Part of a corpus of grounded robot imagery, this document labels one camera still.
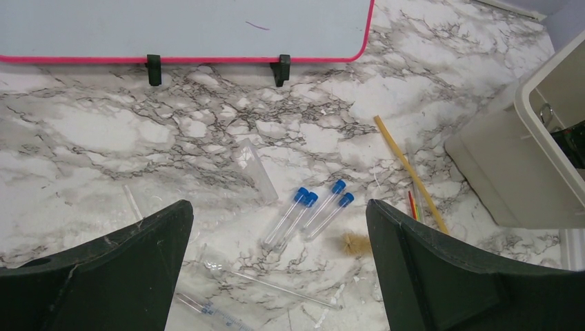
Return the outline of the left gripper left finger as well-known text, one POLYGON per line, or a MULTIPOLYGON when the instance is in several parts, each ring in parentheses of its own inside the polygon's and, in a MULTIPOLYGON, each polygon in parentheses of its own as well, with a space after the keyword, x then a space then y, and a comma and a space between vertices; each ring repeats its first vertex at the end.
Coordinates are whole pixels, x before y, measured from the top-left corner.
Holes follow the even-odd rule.
POLYGON ((189 242, 179 200, 76 247, 1 269, 2 330, 163 330, 189 242))

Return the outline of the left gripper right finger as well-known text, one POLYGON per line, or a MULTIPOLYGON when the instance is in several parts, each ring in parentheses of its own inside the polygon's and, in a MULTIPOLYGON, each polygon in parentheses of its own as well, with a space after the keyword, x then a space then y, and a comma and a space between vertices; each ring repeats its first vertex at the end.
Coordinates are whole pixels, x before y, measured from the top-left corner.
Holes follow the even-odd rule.
POLYGON ((366 208, 391 330, 583 330, 584 273, 476 248, 384 201, 366 208))

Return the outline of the test tube brush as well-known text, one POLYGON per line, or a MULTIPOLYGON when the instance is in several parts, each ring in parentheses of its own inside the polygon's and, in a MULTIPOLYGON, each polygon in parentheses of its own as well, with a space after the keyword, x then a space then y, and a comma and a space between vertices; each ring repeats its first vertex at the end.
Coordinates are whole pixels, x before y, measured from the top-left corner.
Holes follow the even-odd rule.
POLYGON ((372 254, 370 238, 365 234, 345 232, 341 236, 342 251, 350 257, 363 257, 372 254))

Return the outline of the clear glass rod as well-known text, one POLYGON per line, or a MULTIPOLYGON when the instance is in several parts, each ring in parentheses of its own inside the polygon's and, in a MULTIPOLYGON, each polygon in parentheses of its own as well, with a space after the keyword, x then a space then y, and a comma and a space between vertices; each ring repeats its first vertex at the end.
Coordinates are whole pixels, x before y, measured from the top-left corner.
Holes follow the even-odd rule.
POLYGON ((316 303, 316 304, 324 306, 326 308, 330 308, 333 310, 341 310, 342 309, 342 307, 340 305, 337 305, 336 303, 329 303, 329 302, 326 302, 324 300, 318 299, 316 297, 312 297, 310 295, 295 291, 289 287, 279 285, 276 283, 271 283, 268 281, 264 281, 264 280, 259 279, 258 277, 253 277, 249 274, 244 274, 241 272, 233 271, 232 269, 228 268, 227 265, 224 265, 224 264, 212 263, 212 262, 208 262, 208 261, 201 262, 201 264, 214 277, 224 277, 224 276, 227 276, 229 274, 232 276, 240 277, 240 278, 245 279, 247 281, 252 281, 252 282, 258 283, 260 285, 271 288, 273 290, 289 294, 293 297, 297 297, 298 299, 302 299, 304 301, 316 303))

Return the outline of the yellow rubber tubing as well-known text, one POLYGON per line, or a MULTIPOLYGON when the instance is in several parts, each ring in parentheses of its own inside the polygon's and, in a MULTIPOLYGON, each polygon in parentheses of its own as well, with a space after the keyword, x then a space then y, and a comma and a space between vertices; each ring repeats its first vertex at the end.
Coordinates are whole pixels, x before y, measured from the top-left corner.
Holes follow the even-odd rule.
POLYGON ((388 147, 392 150, 393 154, 401 161, 405 170, 409 173, 411 179, 415 186, 419 189, 420 193, 422 194, 425 202, 427 203, 434 219, 435 223, 439 227, 439 229, 444 233, 449 235, 450 232, 445 224, 445 221, 442 218, 440 211, 437 209, 436 205, 434 204, 432 197, 428 193, 425 185, 423 184, 422 180, 419 178, 418 174, 415 172, 414 167, 408 162, 407 158, 404 156, 404 153, 401 151, 401 148, 397 145, 395 140, 392 138, 391 134, 389 133, 388 129, 384 125, 380 116, 374 117, 374 122, 376 123, 379 131, 381 132, 385 142, 388 144, 388 147))

